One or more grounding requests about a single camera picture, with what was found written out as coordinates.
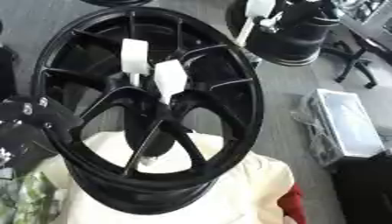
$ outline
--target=beige fabric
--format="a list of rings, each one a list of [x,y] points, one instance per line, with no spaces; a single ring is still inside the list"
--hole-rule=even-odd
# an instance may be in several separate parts
[[[190,137],[206,158],[213,156],[222,146],[219,136],[190,134]],[[122,132],[99,133],[88,139],[87,144],[98,155],[117,165],[125,165],[131,155]],[[47,167],[41,169],[49,179],[53,179],[58,187],[69,188],[68,201],[56,222],[59,224],[284,224],[286,221],[277,200],[294,184],[291,170],[286,164],[250,152],[234,169],[222,175],[204,197],[190,206],[171,213],[145,216],[121,213],[106,207],[88,196],[73,181],[67,186],[69,177],[53,173],[53,164],[63,166],[61,158],[52,159],[51,163],[46,161],[47,164],[52,165],[49,172]],[[138,169],[142,172],[175,172],[188,167],[189,157],[176,143],[157,162],[140,165]]]

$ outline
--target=black office chair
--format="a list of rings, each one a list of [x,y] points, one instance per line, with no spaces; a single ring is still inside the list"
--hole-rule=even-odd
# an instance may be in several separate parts
[[[373,88],[377,85],[377,80],[373,74],[369,71],[368,65],[371,63],[368,59],[362,59],[362,55],[366,52],[375,53],[377,55],[388,54],[388,48],[380,44],[379,42],[371,38],[363,38],[352,31],[350,31],[355,39],[355,42],[360,46],[360,50],[355,52],[353,49],[343,41],[338,41],[333,44],[335,48],[323,47],[322,53],[330,53],[341,57],[346,61],[346,67],[343,73],[338,76],[335,80],[341,83],[350,73],[350,71],[356,67],[363,72],[369,79],[369,83],[365,85],[366,88]]]

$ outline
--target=black wheel rim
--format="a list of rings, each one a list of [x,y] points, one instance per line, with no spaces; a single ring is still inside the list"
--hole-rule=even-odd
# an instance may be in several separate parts
[[[151,2],[152,0],[81,0],[88,4],[94,4],[104,7],[116,7],[122,5],[140,6]]]
[[[170,212],[198,199],[221,174],[246,156],[263,122],[263,93],[242,52],[211,26],[171,10],[120,7],[91,13],[63,28],[38,59],[32,94],[64,97],[64,93],[52,95],[53,88],[62,90],[64,83],[70,81],[69,77],[77,77],[73,81],[108,95],[108,84],[104,81],[120,71],[118,55],[123,38],[148,40],[152,48],[151,64],[178,59],[188,72],[187,90],[174,97],[171,119],[162,121],[154,117],[147,134],[159,129],[174,136],[190,155],[191,169],[163,174],[141,173],[134,169],[128,174],[124,172],[127,168],[98,157],[82,143],[56,143],[55,146],[76,182],[96,200],[133,214]],[[86,65],[68,61],[73,51],[88,52],[89,46],[104,49],[111,55],[112,59],[108,60],[117,62],[102,69],[101,62],[92,66],[91,61]],[[121,86],[115,91],[118,89],[137,95],[137,99],[149,98],[150,102],[155,97],[136,87]],[[223,149],[201,163],[198,163],[202,160],[198,155],[200,150],[176,121],[195,108],[212,110],[231,130],[224,135]],[[50,131],[47,135],[55,138]]]

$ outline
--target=gray carpet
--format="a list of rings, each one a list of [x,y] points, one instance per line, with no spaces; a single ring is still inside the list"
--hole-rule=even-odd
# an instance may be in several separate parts
[[[224,10],[229,2],[228,0],[159,0],[153,5],[182,11],[228,35]],[[13,47],[21,56],[17,67],[18,90],[21,93],[28,93],[35,60],[53,34],[79,16],[97,9],[99,7],[78,0],[0,2],[0,18],[5,26],[1,41]],[[362,84],[366,82],[355,71],[342,85],[334,83],[333,76],[340,71],[341,62],[332,57],[320,57],[310,66],[288,68],[264,62],[257,68],[265,93],[266,116],[262,132],[253,150],[262,155],[281,159],[290,165],[304,191],[304,207],[308,222],[311,224],[345,222],[331,180],[306,152],[309,140],[304,127],[291,118],[291,110],[302,95],[315,88],[346,90],[360,95],[376,123],[392,127],[392,123],[388,125],[389,121],[385,121],[385,117],[390,115],[389,111],[392,112],[389,99],[386,98],[387,94],[391,93],[390,71],[392,70],[376,60],[371,67],[383,80],[379,87],[371,91],[363,88]],[[374,98],[382,99],[381,105],[375,105]],[[88,132],[119,129],[121,127],[118,118],[118,113],[104,115],[96,119],[96,124],[90,127]],[[198,115],[192,116],[189,123],[193,123],[196,129],[202,132],[215,134],[218,131],[218,123],[212,127],[209,121],[202,122]]]

